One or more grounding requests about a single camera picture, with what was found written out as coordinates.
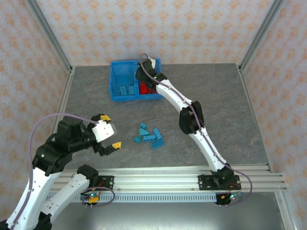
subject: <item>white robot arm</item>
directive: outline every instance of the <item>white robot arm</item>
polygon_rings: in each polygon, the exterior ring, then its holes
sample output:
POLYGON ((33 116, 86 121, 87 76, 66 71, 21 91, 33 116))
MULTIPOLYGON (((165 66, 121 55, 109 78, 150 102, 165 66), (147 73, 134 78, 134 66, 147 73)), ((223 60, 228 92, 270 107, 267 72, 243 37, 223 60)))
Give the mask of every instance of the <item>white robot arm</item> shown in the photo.
POLYGON ((157 73, 154 68, 153 58, 140 60, 136 78, 145 82, 147 88, 165 97, 176 108, 179 112, 179 127, 196 142, 205 156, 213 175, 213 184, 217 185, 217 189, 229 187, 238 176, 234 175, 230 165, 210 140, 204 126, 201 104, 182 95, 163 73, 157 73))
MULTIPOLYGON (((183 108, 188 108, 189 104, 192 104, 192 101, 185 96, 183 96, 172 84, 169 80, 162 80, 161 83, 156 86, 156 91, 165 97, 180 113, 183 108), (174 93, 173 89, 180 94, 181 98, 178 94, 174 93)), ((224 165, 216 159, 219 157, 224 163, 227 163, 225 159, 220 155, 217 151, 216 147, 213 145, 212 141, 210 140, 206 128, 203 127, 202 130, 203 134, 207 137, 207 140, 201 135, 200 131, 197 130, 196 133, 190 133, 189 136, 196 142, 198 147, 200 148, 201 152, 205 156, 211 171, 217 172, 224 168, 224 165)))

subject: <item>wall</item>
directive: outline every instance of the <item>wall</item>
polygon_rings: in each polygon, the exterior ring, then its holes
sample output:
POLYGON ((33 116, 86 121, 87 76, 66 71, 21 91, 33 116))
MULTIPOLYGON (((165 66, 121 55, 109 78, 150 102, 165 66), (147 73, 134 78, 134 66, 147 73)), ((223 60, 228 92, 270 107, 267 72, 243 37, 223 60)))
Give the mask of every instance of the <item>wall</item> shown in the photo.
POLYGON ((248 92, 274 169, 307 226, 307 4, 287 0, 245 72, 248 92))
POLYGON ((72 65, 240 63, 273 0, 38 0, 72 65))
MULTIPOLYGON (((35 122, 57 111, 67 72, 24 0, 0 1, 0 220, 28 180, 27 142, 35 122)), ((33 154, 53 119, 35 134, 33 154)))

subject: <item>gray work surface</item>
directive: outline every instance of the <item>gray work surface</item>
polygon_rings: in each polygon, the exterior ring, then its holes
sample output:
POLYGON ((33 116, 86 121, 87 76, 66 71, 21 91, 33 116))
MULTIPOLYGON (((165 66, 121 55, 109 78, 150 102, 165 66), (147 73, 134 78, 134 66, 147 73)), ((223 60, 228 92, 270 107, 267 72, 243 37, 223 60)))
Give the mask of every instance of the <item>gray work surface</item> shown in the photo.
MULTIPOLYGON (((166 100, 113 102, 109 66, 76 67, 66 112, 91 118, 107 114, 117 135, 104 145, 121 141, 122 149, 100 157, 92 149, 74 154, 66 169, 83 164, 94 168, 130 168, 207 165, 196 143, 179 128, 179 114, 166 100), (140 123, 152 133, 158 128, 164 147, 137 144, 140 123)), ((162 72, 183 95, 202 106, 209 136, 230 164, 267 163, 267 156, 235 64, 162 65, 162 72)))
POLYGON ((214 203, 69 204, 55 230, 284 230, 274 193, 253 193, 233 207, 214 203))

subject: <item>blue container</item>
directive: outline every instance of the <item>blue container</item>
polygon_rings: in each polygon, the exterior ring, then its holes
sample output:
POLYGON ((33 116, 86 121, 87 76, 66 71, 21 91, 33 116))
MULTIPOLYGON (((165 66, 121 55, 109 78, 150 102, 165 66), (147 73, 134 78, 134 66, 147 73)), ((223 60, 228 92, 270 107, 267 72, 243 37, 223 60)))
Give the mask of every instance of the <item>blue container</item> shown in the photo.
MULTIPOLYGON (((160 59, 155 60, 155 71, 161 72, 160 59)), ((135 78, 139 60, 112 61, 110 66, 110 94, 112 101, 126 102, 133 100, 160 99, 163 96, 153 94, 140 94, 141 82, 135 78)))

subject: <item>toy brick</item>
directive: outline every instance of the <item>toy brick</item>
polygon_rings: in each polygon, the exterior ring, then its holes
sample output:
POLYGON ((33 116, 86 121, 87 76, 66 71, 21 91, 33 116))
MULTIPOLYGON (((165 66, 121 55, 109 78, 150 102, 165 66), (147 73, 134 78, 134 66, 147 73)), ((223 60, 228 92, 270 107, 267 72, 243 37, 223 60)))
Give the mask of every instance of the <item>toy brick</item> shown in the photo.
POLYGON ((125 86, 120 86, 120 94, 122 96, 127 96, 127 90, 126 90, 126 87, 125 86))
POLYGON ((140 128, 146 129, 146 126, 147 125, 145 123, 143 123, 143 122, 140 124, 140 128))
POLYGON ((132 85, 134 83, 134 76, 130 75, 129 76, 129 84, 132 85))
POLYGON ((135 138, 134 138, 134 141, 137 142, 137 143, 140 143, 140 142, 142 141, 142 139, 139 138, 139 137, 135 137, 135 138))
POLYGON ((154 128, 153 134, 155 135, 157 140, 162 139, 162 136, 161 136, 161 134, 160 134, 160 132, 159 132, 159 130, 157 128, 154 128))
POLYGON ((146 131, 146 130, 143 129, 143 128, 140 128, 139 131, 140 131, 140 136, 141 136, 141 137, 144 137, 144 136, 146 136, 146 135, 149 135, 149 132, 146 131))
POLYGON ((134 95, 134 86, 133 85, 129 86, 129 94, 134 95))
POLYGON ((143 137, 143 140, 144 140, 145 142, 147 142, 147 141, 154 141, 154 140, 155 140, 155 135, 144 136, 144 137, 143 137))
POLYGON ((151 143, 152 149, 154 149, 154 150, 162 147, 163 145, 164 145, 164 142, 162 141, 162 139, 159 139, 159 140, 151 143))

